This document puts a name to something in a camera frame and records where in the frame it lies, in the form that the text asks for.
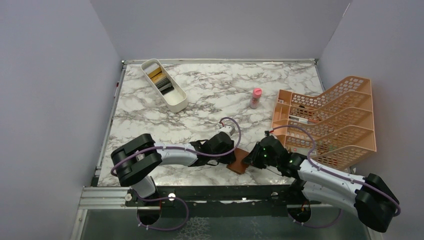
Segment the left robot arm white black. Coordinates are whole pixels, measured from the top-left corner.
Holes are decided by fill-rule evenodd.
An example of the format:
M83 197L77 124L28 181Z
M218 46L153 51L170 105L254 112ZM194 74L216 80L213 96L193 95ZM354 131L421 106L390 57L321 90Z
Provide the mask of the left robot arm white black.
M157 200L157 188L149 176L157 166L199 167L210 161L228 165L236 160L235 142L225 132L210 139L168 145L155 142L149 133L145 133L115 149L110 157L112 175L118 177L122 187L131 187L147 206Z

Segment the brown leather card holder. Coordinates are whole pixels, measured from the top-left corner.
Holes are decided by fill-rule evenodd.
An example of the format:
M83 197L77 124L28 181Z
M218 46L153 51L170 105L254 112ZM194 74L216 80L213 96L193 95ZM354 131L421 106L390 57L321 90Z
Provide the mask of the brown leather card holder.
M248 164L243 163L243 159L249 155L249 152L243 149L237 148L234 151L234 155L235 155L235 162L228 164L226 168L236 174L242 175L245 173L246 169L249 167Z

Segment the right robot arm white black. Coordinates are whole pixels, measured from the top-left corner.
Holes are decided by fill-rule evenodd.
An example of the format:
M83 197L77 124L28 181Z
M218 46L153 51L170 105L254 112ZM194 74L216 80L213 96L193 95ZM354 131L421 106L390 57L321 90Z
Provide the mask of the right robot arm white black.
M292 202L309 200L332 205L380 233L385 233L392 219L401 213L399 200L380 176L327 167L308 155L289 152L273 136L257 142L242 162L258 169L275 167L282 176L294 178L294 186L288 190Z

